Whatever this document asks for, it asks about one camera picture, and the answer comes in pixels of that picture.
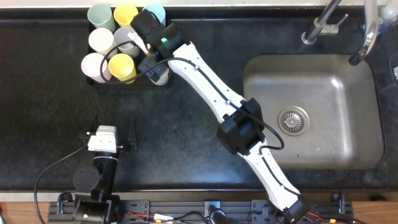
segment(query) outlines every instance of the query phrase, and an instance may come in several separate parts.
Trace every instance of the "sink basin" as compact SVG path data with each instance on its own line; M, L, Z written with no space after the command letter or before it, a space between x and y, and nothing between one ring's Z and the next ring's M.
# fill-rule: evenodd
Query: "sink basin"
M384 155L376 85L349 55L263 55L244 71L244 97L285 141L272 155L283 168L370 169ZM269 145L277 138L264 131Z

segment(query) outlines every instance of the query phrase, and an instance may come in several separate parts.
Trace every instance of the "robotic arm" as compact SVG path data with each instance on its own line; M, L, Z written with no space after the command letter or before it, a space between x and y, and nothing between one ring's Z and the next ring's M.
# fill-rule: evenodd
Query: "robotic arm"
M150 45L148 55L153 60L176 58L168 61L170 69L184 78L214 112L220 122L217 132L219 140L231 153L239 154L251 166L266 188L270 201L281 211L279 221L296 223L302 218L309 211L308 203L287 180L270 150L265 147L264 126L241 112L243 110L262 121L259 103L255 99L246 101L225 85L175 24L165 28L149 11L143 10L131 25L138 36Z

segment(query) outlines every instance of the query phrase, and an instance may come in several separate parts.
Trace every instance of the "wooden surface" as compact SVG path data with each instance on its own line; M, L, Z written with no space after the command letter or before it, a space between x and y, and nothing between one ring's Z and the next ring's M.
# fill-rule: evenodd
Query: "wooden surface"
M0 202L7 224L40 224L33 202ZM355 217L368 224L398 223L398 202L353 202ZM48 202L39 203L47 220Z

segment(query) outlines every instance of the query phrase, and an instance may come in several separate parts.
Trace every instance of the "yellow cup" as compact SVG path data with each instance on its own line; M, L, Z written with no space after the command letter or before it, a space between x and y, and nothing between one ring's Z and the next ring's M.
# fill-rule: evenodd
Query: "yellow cup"
M117 54L109 61L109 71L114 77L120 81L128 80L137 75L137 71L134 68L134 61L126 54Z
M131 27L130 23L137 14L138 10L133 4L123 4L116 7L113 17L120 27Z

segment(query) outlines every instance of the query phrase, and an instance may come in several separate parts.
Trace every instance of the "faucet handle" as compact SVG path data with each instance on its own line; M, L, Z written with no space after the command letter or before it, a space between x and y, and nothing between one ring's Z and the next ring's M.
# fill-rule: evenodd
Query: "faucet handle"
M345 14L344 17L337 24L325 24L323 29L320 32L320 35L333 35L338 33L338 27L347 19L348 14Z

